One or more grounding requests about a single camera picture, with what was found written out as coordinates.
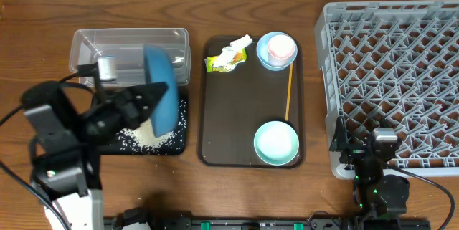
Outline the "white napkin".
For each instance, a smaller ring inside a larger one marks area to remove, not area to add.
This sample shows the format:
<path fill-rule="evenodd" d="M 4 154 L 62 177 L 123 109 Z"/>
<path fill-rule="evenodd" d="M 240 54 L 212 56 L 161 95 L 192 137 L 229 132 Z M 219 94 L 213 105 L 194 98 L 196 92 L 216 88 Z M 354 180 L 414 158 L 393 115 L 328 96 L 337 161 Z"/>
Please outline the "white napkin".
<path fill-rule="evenodd" d="M 213 61 L 212 68 L 219 72 L 232 71 L 239 63 L 247 59 L 245 48 L 252 44 L 252 38 L 248 34 L 232 41 L 229 46 L 222 49 L 222 53 Z"/>

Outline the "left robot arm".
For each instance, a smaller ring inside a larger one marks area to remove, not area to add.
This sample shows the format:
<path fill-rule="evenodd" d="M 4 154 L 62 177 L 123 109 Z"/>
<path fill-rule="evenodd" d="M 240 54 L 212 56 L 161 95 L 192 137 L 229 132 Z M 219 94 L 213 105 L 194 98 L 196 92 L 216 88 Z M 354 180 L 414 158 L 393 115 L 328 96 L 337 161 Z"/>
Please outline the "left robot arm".
<path fill-rule="evenodd" d="M 21 98 L 36 135 L 29 147 L 32 185 L 44 197 L 53 229 L 104 229 L 100 151 L 125 128 L 136 129 L 166 94 L 165 82 L 92 90 L 94 103 L 79 113 L 64 89 L 73 82 L 48 81 Z"/>

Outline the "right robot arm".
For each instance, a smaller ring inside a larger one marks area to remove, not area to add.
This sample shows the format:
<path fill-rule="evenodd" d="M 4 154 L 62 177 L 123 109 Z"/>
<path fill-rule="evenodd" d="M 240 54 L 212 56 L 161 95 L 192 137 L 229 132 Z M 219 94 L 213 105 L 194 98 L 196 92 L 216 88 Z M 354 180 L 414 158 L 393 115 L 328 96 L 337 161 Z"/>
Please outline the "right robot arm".
<path fill-rule="evenodd" d="M 344 219 L 340 229 L 401 229 L 399 216 L 407 212 L 410 183 L 401 176 L 384 174 L 402 140 L 391 128 L 375 128 L 362 144 L 352 143 L 344 120 L 336 120 L 329 150 L 339 152 L 341 163 L 354 167 L 353 195 L 360 212 Z"/>

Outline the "dark blue plate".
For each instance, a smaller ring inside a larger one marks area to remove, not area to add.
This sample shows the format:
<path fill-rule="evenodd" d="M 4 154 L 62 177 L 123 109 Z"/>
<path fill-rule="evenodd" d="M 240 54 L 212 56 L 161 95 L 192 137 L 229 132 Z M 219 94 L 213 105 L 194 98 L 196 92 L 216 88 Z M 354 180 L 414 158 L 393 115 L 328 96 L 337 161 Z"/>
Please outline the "dark blue plate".
<path fill-rule="evenodd" d="M 157 97 L 151 113 L 151 124 L 156 137 L 174 130 L 179 118 L 179 94 L 174 67 L 167 52 L 157 46 L 145 45 L 143 49 L 145 81 Z"/>

